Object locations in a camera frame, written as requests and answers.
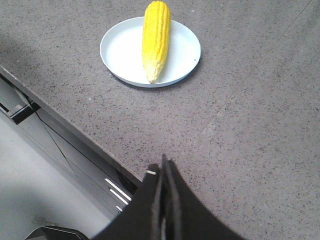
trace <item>corn on the cob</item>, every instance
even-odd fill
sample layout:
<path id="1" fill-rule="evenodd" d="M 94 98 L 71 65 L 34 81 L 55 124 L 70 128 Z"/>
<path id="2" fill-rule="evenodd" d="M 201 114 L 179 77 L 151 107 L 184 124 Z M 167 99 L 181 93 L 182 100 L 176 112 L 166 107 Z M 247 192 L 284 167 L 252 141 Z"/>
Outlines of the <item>corn on the cob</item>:
<path id="1" fill-rule="evenodd" d="M 170 9 L 163 1 L 153 1 L 144 14 L 142 62 L 148 81 L 154 84 L 163 69 L 168 52 Z"/>

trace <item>speckled countertop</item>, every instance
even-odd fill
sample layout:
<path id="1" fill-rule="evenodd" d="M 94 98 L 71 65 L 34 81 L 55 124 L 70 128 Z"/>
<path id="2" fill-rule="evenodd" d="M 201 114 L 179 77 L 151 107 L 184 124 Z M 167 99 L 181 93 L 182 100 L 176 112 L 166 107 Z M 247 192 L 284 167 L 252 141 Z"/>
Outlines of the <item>speckled countertop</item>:
<path id="1" fill-rule="evenodd" d="M 201 43 L 171 86 L 117 80 L 106 31 L 147 0 L 0 0 L 0 73 L 144 176 L 166 153 L 248 239 L 320 239 L 320 1 L 167 0 Z"/>

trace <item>yellow corn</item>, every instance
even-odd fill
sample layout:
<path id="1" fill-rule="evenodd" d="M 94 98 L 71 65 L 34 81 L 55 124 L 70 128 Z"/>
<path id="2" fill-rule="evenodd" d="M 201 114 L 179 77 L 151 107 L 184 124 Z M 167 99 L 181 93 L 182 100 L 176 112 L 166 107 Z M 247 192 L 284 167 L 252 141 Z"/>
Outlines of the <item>yellow corn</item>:
<path id="1" fill-rule="evenodd" d="M 148 81 L 154 84 L 163 69 L 168 53 L 170 9 L 163 1 L 153 1 L 144 14 L 142 63 Z"/>

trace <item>gray countertop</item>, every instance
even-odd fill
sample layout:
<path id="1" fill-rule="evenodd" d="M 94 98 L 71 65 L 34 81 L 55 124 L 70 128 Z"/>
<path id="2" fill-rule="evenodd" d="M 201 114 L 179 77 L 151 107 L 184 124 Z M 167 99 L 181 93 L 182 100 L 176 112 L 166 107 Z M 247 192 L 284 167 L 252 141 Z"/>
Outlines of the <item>gray countertop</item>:
<path id="1" fill-rule="evenodd" d="M 320 239 L 320 1 L 167 0 L 201 59 L 171 86 L 99 52 L 147 0 L 0 0 L 0 73 L 138 178 L 161 155 L 248 239 Z"/>

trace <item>white plate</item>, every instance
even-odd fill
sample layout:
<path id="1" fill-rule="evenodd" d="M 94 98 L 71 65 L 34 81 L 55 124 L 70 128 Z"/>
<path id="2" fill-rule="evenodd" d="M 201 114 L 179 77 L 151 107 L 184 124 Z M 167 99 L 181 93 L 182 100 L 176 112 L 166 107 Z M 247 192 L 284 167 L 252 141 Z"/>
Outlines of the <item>white plate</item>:
<path id="1" fill-rule="evenodd" d="M 198 64 L 201 55 L 196 35 L 171 20 L 166 63 L 157 82 L 151 84 L 142 64 L 143 24 L 143 16 L 135 17 L 106 32 L 100 43 L 100 56 L 107 68 L 124 82 L 145 88 L 168 86 L 186 77 Z"/>

